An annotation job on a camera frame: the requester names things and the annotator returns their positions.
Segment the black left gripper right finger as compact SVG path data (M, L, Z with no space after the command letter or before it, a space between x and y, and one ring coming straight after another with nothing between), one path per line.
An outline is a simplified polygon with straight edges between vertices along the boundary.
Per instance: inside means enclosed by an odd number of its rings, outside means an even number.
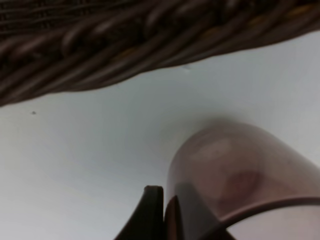
M175 213L179 240L233 240L190 183L175 188Z

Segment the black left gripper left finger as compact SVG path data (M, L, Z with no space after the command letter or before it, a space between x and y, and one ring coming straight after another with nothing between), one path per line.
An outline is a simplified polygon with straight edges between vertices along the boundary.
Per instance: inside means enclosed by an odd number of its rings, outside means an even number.
M117 240L162 240L164 238L164 190L148 185L133 214L116 236Z

